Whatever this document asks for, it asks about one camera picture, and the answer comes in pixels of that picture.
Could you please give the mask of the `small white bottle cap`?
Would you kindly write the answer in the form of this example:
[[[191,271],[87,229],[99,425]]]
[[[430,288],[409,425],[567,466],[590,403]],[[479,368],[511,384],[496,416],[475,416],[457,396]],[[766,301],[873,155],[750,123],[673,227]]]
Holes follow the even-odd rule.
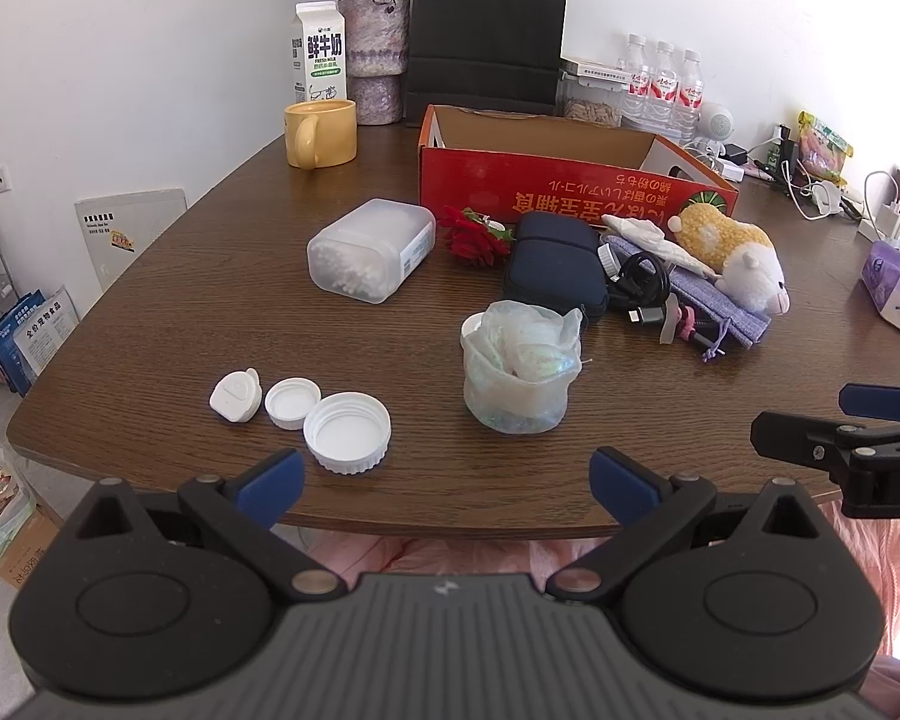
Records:
[[[274,426],[284,431],[299,431],[308,413],[320,403],[322,390],[305,377],[276,382],[265,395],[265,411]]]

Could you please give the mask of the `large white jar lid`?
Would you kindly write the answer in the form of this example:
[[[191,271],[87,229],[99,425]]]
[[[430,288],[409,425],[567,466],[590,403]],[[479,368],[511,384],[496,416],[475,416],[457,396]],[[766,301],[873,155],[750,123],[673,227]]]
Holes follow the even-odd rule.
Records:
[[[325,470],[335,475],[370,472],[385,458],[390,445],[390,413],[372,395],[328,395],[305,418],[304,439]]]

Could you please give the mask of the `plastic bag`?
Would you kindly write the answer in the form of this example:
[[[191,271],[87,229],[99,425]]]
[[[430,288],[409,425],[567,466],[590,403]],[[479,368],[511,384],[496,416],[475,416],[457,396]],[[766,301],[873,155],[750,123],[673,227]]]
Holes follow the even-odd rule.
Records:
[[[464,405],[481,424],[510,436],[554,429],[582,371],[583,314],[497,301],[460,330]]]

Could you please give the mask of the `yellow white hamster plush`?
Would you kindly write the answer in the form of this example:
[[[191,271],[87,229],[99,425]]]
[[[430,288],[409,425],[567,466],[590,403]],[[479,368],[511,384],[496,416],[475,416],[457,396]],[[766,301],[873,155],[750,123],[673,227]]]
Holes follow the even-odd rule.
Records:
[[[784,269],[770,237],[706,203],[686,205],[668,220],[678,245],[713,271],[718,291],[741,309],[783,316],[790,309]]]

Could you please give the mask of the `purple fabric pouch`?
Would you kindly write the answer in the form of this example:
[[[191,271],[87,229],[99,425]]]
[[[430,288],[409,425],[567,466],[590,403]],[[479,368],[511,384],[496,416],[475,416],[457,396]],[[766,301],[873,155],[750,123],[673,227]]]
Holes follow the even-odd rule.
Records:
[[[655,255],[614,234],[601,234],[601,265],[610,272],[610,307],[631,323],[662,330],[663,343],[694,333],[715,346],[725,337],[752,348],[764,338],[770,317],[741,309],[712,280]]]

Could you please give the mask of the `navy blue zip pouch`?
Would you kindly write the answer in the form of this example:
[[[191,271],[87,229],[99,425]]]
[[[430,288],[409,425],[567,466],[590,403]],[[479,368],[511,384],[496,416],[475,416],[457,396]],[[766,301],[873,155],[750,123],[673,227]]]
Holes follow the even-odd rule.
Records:
[[[600,236],[585,221],[532,211],[515,226],[502,294],[561,316],[582,310],[589,323],[608,310],[608,277],[598,257]]]

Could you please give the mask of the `translucent cotton swab box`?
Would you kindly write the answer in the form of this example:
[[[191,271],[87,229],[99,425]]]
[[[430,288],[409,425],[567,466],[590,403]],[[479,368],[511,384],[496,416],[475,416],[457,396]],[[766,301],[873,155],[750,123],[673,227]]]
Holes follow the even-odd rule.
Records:
[[[424,206],[370,199],[308,241],[308,274],[327,293],[382,304],[424,262],[436,234]]]

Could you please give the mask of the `white packet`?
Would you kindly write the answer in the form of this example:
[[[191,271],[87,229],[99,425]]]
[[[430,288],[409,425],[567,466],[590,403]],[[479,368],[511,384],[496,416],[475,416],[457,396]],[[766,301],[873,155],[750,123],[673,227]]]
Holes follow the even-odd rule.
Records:
[[[676,242],[668,241],[663,229],[653,221],[614,215],[603,215],[601,219],[611,234],[647,250],[668,265],[679,266],[707,280],[717,278],[717,273],[710,266],[697,260]]]

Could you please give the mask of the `red artificial rose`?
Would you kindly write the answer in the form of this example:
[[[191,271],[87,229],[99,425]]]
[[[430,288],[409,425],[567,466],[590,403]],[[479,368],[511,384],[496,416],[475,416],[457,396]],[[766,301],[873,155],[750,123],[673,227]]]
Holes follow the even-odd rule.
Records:
[[[464,265],[493,268],[502,265],[514,245],[514,231],[473,208],[446,206],[439,226],[450,254]]]

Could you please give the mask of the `purple tissue pack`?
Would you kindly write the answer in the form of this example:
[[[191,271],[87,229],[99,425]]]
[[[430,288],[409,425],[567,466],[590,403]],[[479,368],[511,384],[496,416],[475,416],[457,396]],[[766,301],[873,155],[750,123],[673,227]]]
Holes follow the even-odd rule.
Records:
[[[899,250],[888,242],[873,242],[860,278],[878,316],[900,331]]]

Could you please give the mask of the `yellow ceramic mug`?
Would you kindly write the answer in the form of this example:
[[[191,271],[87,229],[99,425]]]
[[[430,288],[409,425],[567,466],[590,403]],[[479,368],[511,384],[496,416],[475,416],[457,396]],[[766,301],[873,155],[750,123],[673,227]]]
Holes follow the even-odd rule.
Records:
[[[329,99],[287,106],[284,145],[287,164],[302,171],[351,163],[357,156],[356,105]]]

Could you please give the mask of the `water bottle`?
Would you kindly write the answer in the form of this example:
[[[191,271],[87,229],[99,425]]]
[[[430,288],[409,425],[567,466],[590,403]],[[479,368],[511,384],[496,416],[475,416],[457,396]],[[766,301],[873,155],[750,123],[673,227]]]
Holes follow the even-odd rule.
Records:
[[[673,65],[674,45],[660,39],[656,43],[655,60],[650,71],[649,91],[644,104],[644,117],[653,125],[674,129],[674,103],[678,96],[679,78]]]
[[[701,57],[696,50],[686,49],[683,54],[683,75],[679,80],[673,108],[673,123],[678,128],[679,143],[688,143],[694,137],[702,99],[704,99],[704,80],[701,73]]]
[[[645,57],[645,39],[631,32],[628,36],[628,50],[622,66],[628,79],[622,93],[622,114],[634,121],[647,119],[647,99],[649,99],[650,67]]]

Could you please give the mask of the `water bottle right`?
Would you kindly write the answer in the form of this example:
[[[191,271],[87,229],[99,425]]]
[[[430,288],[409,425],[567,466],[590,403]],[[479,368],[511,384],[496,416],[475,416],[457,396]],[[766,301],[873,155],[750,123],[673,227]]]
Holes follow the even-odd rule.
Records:
[[[701,57],[696,50],[686,49],[683,54],[683,75],[679,80],[673,108],[673,123],[678,128],[679,143],[688,143],[694,137],[702,99],[704,99],[704,80],[701,73]]]

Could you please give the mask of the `clear seed container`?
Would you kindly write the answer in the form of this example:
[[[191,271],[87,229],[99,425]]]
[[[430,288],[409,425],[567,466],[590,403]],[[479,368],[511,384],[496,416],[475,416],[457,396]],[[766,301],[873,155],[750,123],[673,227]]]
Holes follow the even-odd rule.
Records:
[[[622,86],[598,78],[560,72],[557,114],[571,121],[617,128],[622,124]]]

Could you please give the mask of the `white milk carton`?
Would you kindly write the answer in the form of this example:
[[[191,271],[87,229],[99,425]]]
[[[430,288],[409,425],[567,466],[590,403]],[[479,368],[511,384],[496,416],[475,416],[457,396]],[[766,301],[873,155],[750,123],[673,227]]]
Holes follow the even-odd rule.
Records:
[[[290,28],[295,101],[347,98],[344,18],[334,0],[295,5]]]

